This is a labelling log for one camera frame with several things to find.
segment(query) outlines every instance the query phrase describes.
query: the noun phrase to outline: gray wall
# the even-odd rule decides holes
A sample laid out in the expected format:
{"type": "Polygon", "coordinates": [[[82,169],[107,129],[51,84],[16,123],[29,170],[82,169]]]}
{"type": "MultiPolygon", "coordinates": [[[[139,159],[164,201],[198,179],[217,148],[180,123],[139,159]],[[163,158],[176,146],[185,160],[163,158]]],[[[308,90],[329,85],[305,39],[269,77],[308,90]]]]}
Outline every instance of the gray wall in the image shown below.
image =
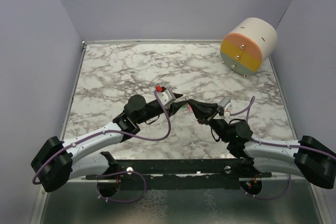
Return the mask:
{"type": "Polygon", "coordinates": [[[82,45],[60,0],[0,4],[0,223],[29,223],[30,162],[59,134],[82,45]]]}
{"type": "Polygon", "coordinates": [[[61,0],[84,40],[222,39],[248,17],[276,26],[291,0],[61,0]]]}
{"type": "MultiPolygon", "coordinates": [[[[293,0],[272,55],[294,127],[336,150],[336,0],[293,0]]],[[[325,191],[336,223],[336,189],[325,191]]]]}

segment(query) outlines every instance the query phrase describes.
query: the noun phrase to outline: green section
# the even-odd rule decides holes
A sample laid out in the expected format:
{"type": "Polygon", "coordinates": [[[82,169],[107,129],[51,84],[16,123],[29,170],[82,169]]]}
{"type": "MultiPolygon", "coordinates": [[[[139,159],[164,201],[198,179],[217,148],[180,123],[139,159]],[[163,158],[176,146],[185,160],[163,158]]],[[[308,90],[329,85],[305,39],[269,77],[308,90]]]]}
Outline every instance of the green section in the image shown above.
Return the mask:
{"type": "Polygon", "coordinates": [[[220,53],[220,56],[222,57],[222,60],[224,61],[224,64],[234,70],[235,72],[237,73],[240,73],[240,74],[246,74],[248,76],[254,74],[255,72],[253,72],[252,70],[248,69],[247,67],[243,66],[242,64],[239,63],[239,61],[236,61],[234,59],[232,59],[229,55],[223,53],[221,51],[220,53]]]}

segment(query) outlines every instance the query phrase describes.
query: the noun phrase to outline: orange section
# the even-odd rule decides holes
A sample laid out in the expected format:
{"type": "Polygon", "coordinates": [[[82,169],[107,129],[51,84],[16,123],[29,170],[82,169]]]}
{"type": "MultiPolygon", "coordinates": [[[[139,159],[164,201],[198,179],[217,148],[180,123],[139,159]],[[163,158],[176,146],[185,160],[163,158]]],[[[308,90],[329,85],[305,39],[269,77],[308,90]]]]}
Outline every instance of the orange section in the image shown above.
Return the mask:
{"type": "Polygon", "coordinates": [[[241,49],[244,53],[250,55],[251,57],[262,61],[263,55],[261,53],[260,48],[258,45],[252,41],[250,38],[237,33],[228,34],[224,37],[224,40],[231,43],[235,47],[240,49],[241,44],[245,45],[244,49],[241,49]]]}

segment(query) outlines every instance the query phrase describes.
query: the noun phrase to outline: marble table top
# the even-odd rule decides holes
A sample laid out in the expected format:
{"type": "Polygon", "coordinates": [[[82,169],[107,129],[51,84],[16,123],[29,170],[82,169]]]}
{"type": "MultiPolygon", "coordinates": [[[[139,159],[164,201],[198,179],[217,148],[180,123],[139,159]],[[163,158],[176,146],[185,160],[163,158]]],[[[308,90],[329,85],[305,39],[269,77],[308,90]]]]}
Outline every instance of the marble table top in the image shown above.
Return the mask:
{"type": "MultiPolygon", "coordinates": [[[[252,131],[263,138],[293,139],[270,61],[245,79],[222,64],[219,48],[218,43],[88,45],[65,138],[104,126],[122,112],[130,96],[140,94],[150,102],[155,86],[165,86],[197,101],[231,98],[233,112],[245,108],[255,95],[249,119],[252,131]]],[[[103,150],[116,159],[232,157],[227,144],[216,143],[210,127],[199,125],[187,108],[171,121],[171,135],[163,141],[132,138],[103,150]]],[[[166,134],[167,123],[161,116],[140,129],[138,135],[157,138],[166,134]]]]}

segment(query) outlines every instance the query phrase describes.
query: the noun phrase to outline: cylinder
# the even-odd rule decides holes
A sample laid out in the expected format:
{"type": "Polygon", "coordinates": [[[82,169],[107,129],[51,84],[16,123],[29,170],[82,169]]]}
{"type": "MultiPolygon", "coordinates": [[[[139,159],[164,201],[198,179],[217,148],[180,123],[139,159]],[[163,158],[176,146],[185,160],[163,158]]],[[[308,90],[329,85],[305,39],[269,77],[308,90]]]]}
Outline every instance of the cylinder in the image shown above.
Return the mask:
{"type": "Polygon", "coordinates": [[[277,41],[277,32],[269,23],[247,18],[224,37],[220,55],[227,67],[249,76],[273,52],[277,41]]]}

